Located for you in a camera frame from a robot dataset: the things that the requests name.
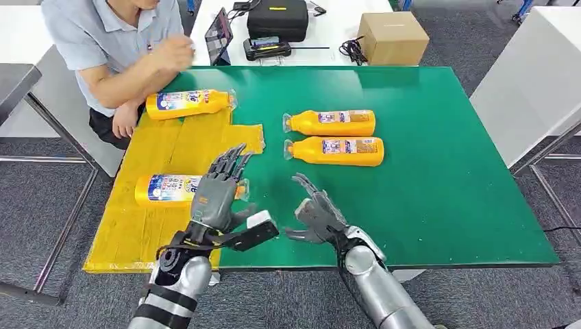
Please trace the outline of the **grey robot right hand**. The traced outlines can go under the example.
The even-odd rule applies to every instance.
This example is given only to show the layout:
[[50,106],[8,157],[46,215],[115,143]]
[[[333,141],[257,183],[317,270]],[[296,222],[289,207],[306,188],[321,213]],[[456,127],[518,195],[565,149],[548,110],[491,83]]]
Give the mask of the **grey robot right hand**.
[[303,186],[309,197],[305,198],[294,211],[296,220],[303,223],[306,229],[284,228],[287,237],[316,244],[335,243],[343,239],[349,226],[327,192],[317,188],[302,173],[296,173],[292,180]]

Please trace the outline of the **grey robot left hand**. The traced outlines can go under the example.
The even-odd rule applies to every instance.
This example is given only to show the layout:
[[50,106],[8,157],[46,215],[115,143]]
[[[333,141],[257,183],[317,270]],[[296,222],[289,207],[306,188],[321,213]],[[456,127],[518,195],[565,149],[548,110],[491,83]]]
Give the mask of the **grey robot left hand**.
[[231,232],[257,213],[255,204],[249,204],[239,212],[232,211],[238,183],[251,157],[250,153],[241,154],[245,147],[246,144],[241,143],[212,161],[195,192],[187,232],[201,232],[205,229]]

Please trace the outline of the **person's left hand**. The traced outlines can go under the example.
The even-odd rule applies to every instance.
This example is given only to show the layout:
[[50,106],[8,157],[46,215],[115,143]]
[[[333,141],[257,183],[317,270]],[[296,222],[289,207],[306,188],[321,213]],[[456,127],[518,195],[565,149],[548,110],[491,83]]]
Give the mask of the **person's left hand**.
[[138,106],[126,103],[116,109],[112,132],[117,138],[131,138],[138,120]]

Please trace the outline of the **person's right hand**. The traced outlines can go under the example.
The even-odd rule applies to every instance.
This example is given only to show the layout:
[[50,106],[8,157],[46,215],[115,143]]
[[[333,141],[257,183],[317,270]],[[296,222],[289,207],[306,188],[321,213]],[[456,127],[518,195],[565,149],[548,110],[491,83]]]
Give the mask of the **person's right hand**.
[[184,35],[164,39],[151,52],[155,66],[164,71],[183,71],[194,60],[195,50],[192,40]]

